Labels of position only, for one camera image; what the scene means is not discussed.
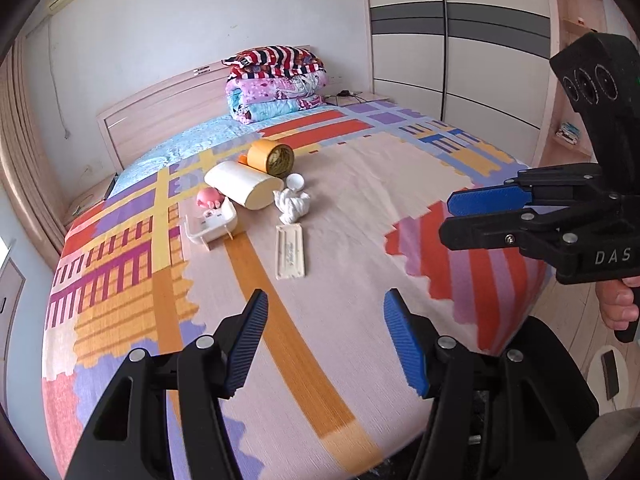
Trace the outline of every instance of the camera lens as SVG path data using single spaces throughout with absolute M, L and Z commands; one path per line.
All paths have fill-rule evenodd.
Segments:
M 602 65 L 596 67 L 596 79 L 600 84 L 600 88 L 609 99 L 615 101 L 618 98 L 618 86 L 611 72 Z
M 575 71 L 575 80 L 578 83 L 580 92 L 584 95 L 584 98 L 587 99 L 587 102 L 592 105 L 596 104 L 598 102 L 598 91 L 589 74 L 579 68 Z
M 564 91 L 573 101 L 578 100 L 578 98 L 580 97 L 580 95 L 578 94 L 578 89 L 575 87 L 574 82 L 571 81 L 567 76 L 564 76 L 564 79 L 562 79 L 562 86 L 564 86 Z

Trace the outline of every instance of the crumpled white cloth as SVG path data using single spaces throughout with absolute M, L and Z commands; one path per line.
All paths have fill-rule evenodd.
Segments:
M 282 212 L 280 221 L 283 224 L 295 224 L 301 216 L 309 212 L 311 197 L 302 192 L 300 196 L 288 187 L 282 191 L 274 191 L 273 198 L 276 207 Z

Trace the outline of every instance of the headboard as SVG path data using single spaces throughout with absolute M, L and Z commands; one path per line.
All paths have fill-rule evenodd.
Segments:
M 310 49 L 308 45 L 301 48 Z M 161 81 L 98 115 L 98 126 L 118 171 L 192 126 L 228 113 L 229 67 L 220 62 Z

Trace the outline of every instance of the black handle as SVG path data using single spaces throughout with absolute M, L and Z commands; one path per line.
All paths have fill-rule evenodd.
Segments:
M 634 292 L 634 304 L 640 308 L 640 286 L 631 289 Z M 616 330 L 616 339 L 621 343 L 632 343 L 638 331 L 638 319 L 629 323 L 626 330 Z

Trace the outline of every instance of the wooden floor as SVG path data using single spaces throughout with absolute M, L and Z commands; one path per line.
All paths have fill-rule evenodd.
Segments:
M 613 330 L 604 325 L 593 283 L 561 285 L 552 278 L 532 314 L 556 333 L 585 378 L 599 348 L 604 345 L 618 348 L 629 372 L 628 406 L 624 408 L 640 407 L 640 346 L 618 342 Z

